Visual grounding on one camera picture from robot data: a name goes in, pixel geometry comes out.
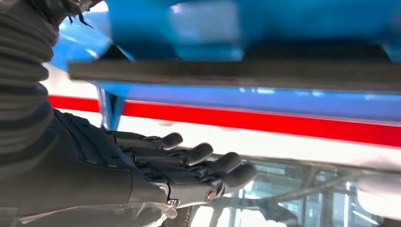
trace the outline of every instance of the gray sleeve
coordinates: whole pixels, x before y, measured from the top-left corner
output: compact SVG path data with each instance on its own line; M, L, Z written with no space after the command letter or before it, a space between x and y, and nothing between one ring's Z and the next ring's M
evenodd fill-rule
M48 77L42 63L52 58L57 27L45 22L29 1L15 0L2 9L0 179L35 166L58 136L51 132L54 113L39 83Z

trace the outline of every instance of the plastic wrap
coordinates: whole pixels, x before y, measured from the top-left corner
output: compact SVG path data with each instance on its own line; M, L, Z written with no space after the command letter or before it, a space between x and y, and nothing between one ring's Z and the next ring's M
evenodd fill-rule
M167 218L175 218L177 211L163 203L145 202L115 205L94 205L72 207L53 212L36 214L26 217L18 216L16 208L0 208L0 224L3 227L11 226L16 221L28 224L46 219L61 224L65 220L75 220L77 223L90 223L101 220L102 223L110 222L121 227L156 227L160 226Z

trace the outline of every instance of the blue machine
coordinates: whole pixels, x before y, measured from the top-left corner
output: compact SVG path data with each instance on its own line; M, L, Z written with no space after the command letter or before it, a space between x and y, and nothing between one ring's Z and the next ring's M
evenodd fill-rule
M87 23L66 19L52 65L92 61L111 43L129 60L240 61L261 40L358 37L380 43L401 60L399 0L113 0L85 13ZM266 87L198 87L93 82L99 87L104 125L115 130L124 100L401 123L401 95Z

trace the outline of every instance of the robotic hand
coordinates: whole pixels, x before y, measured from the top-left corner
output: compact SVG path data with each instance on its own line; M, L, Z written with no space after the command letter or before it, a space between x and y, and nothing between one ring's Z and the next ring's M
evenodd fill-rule
M178 147L178 133L107 131L54 113L50 128L59 138L46 157L0 184L0 204L16 208L14 221L22 227L158 226L175 209L212 202L256 176L236 153L208 161L207 143Z

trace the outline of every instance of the red stripe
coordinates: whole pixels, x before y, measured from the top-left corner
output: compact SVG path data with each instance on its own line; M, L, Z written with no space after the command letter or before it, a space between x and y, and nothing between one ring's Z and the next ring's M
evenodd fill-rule
M95 99L49 99L55 108L99 112ZM396 125L142 102L126 102L123 115L401 147L401 127Z

